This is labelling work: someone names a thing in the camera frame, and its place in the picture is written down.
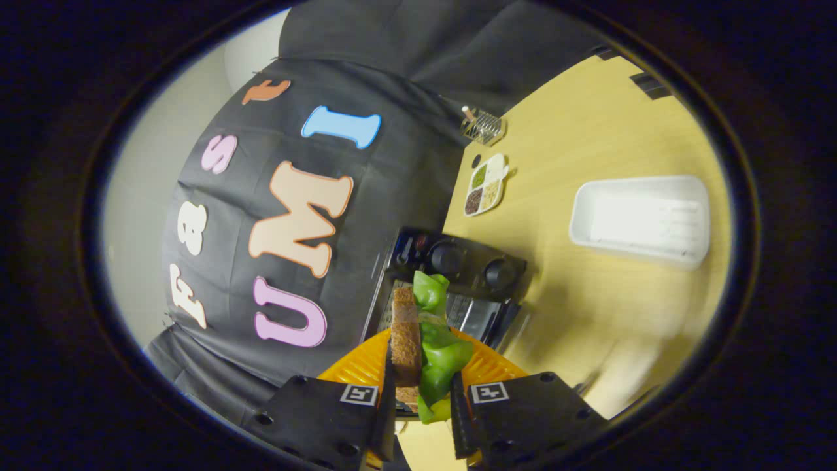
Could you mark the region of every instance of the green spice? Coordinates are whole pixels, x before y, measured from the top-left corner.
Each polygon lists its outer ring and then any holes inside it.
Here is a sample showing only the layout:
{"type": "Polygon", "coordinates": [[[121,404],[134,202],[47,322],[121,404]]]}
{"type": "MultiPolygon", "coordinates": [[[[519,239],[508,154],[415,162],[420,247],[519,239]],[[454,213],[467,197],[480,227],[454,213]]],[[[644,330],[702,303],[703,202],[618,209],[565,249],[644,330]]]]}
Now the green spice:
{"type": "Polygon", "coordinates": [[[480,167],[479,170],[474,173],[474,182],[471,184],[471,188],[476,188],[482,185],[482,182],[485,181],[485,165],[480,167]]]}

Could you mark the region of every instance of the white plastic tray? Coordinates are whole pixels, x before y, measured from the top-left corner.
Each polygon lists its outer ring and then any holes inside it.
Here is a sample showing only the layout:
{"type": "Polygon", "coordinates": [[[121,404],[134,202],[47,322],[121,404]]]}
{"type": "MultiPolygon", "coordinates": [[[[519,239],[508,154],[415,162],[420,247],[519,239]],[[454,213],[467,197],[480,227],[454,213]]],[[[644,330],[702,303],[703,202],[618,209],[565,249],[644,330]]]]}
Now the white plastic tray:
{"type": "Polygon", "coordinates": [[[462,209],[465,215],[468,217],[481,215],[497,206],[503,194],[503,179],[508,174],[509,166],[506,165],[506,156],[501,153],[495,154],[474,169],[468,180],[468,193],[465,194],[465,207],[462,209]],[[483,175],[481,182],[475,180],[478,173],[483,175]],[[475,210],[468,212],[471,199],[478,205],[475,210]]]}
{"type": "Polygon", "coordinates": [[[580,246],[694,270],[709,251],[709,196],[690,175],[587,182],[569,235],[580,246]]]}

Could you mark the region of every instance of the black fabric curtain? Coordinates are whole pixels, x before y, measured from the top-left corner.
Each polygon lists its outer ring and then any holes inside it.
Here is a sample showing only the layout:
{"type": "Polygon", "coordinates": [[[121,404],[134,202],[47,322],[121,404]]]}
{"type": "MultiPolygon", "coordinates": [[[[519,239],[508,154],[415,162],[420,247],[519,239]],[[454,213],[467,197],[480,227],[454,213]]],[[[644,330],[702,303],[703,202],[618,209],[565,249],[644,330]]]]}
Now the black fabric curtain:
{"type": "Polygon", "coordinates": [[[162,261],[175,325],[146,354],[184,394],[239,425],[291,376],[320,374],[358,345],[378,259],[396,230],[442,229],[467,143],[459,135],[462,104],[502,114],[599,44],[582,26],[528,2],[335,0],[293,7],[280,58],[218,112],[177,181],[162,261]],[[247,90],[266,80],[291,85],[272,100],[243,105],[247,90]],[[339,137],[302,137],[318,106],[378,114],[382,124],[363,149],[339,137]],[[217,135],[236,136],[238,143],[229,167],[213,174],[201,167],[201,158],[217,135]],[[309,241],[332,248],[322,278],[284,258],[248,252],[254,224],[287,213],[269,187],[285,161],[354,181],[340,217],[318,209],[336,230],[309,241]],[[208,213],[198,256],[177,236],[178,210],[186,201],[208,213]],[[171,263],[203,304],[205,329],[173,305],[171,263]],[[292,310],[256,304],[256,277],[321,307],[327,318],[321,344],[302,348],[256,334],[257,311],[292,328],[306,325],[292,310]]]}

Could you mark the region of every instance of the black knob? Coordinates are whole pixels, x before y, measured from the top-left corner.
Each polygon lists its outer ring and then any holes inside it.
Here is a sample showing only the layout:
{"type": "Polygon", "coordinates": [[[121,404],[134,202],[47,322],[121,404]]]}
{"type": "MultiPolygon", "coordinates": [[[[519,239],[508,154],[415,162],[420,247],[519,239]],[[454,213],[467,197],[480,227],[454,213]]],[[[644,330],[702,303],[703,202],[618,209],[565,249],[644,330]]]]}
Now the black knob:
{"type": "Polygon", "coordinates": [[[501,290],[506,289],[517,278],[517,271],[512,264],[503,259],[491,261],[485,267],[485,282],[491,289],[501,290]]]}
{"type": "Polygon", "coordinates": [[[439,273],[459,273],[462,271],[464,262],[465,253],[451,242],[437,245],[430,253],[430,265],[439,273]]]}

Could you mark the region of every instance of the spice tray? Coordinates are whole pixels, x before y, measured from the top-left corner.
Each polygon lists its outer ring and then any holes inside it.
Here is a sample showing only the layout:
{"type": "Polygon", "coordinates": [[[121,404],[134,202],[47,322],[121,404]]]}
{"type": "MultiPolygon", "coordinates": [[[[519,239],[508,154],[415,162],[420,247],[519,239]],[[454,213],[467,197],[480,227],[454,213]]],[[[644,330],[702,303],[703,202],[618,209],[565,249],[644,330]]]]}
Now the spice tray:
{"type": "Polygon", "coordinates": [[[465,215],[476,216],[497,206],[503,193],[503,179],[509,174],[506,156],[496,154],[471,174],[465,196],[465,215]]]}

